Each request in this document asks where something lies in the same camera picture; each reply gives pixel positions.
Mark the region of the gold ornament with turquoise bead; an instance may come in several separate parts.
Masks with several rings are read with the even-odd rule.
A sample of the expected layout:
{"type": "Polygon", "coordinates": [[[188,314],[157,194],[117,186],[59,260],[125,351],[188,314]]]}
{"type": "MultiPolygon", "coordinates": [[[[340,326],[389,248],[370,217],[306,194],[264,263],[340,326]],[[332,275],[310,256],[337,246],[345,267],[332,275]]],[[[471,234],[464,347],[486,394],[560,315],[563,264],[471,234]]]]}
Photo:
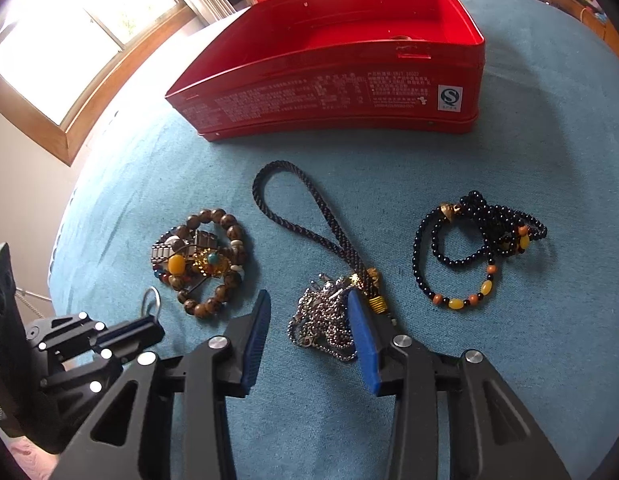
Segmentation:
{"type": "Polygon", "coordinates": [[[192,270],[209,278],[221,278],[231,267],[230,259],[218,249],[206,248],[191,257],[192,270]]]}

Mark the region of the black bead necklace amber accents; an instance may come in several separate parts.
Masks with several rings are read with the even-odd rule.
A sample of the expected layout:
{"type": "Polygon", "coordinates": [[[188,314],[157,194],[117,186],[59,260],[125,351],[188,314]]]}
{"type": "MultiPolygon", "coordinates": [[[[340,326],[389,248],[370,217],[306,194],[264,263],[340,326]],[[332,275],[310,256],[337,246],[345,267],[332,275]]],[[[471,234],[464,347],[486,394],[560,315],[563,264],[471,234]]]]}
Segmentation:
{"type": "Polygon", "coordinates": [[[461,310],[478,306],[493,290],[498,272],[497,260],[523,254],[535,240],[547,237],[548,229],[541,220],[518,209],[487,203],[477,191],[471,191],[456,203],[443,203],[428,212],[420,221],[413,237],[411,269],[420,292],[436,307],[461,310]],[[451,259],[442,248],[443,229],[454,221],[468,222],[477,228],[482,244],[466,257],[451,259]],[[431,289],[421,268],[423,243],[428,242],[431,254],[448,269],[458,270],[486,263],[485,278],[479,290],[465,298],[451,298],[431,289]]]}

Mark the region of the wooden framed window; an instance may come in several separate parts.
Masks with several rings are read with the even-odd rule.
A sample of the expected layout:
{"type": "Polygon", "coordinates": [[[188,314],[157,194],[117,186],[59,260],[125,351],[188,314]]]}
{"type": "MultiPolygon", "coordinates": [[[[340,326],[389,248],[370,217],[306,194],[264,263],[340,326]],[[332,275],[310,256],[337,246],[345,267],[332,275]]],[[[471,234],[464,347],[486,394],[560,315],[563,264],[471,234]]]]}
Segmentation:
{"type": "Polygon", "coordinates": [[[193,17],[183,0],[0,0],[0,114],[71,165],[123,85],[193,17]]]}

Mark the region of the red rectangular tin box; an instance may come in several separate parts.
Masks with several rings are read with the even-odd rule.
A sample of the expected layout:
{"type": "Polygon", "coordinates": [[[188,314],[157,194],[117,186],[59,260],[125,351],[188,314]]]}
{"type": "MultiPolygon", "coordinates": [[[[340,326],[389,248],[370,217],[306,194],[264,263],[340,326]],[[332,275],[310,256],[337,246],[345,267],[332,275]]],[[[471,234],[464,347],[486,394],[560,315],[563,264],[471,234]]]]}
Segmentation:
{"type": "Polygon", "coordinates": [[[267,0],[167,90],[209,141],[311,128],[470,131],[485,39],[460,0],[267,0]]]}

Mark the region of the wooden desk with items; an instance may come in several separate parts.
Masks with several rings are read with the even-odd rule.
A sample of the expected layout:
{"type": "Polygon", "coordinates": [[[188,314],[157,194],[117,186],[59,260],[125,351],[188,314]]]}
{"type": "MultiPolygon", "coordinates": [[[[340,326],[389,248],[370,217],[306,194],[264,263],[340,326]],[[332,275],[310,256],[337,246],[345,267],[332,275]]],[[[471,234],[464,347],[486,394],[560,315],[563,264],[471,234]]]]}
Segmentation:
{"type": "Polygon", "coordinates": [[[603,40],[619,58],[619,32],[595,0],[546,0],[562,12],[573,16],[603,40]]]}

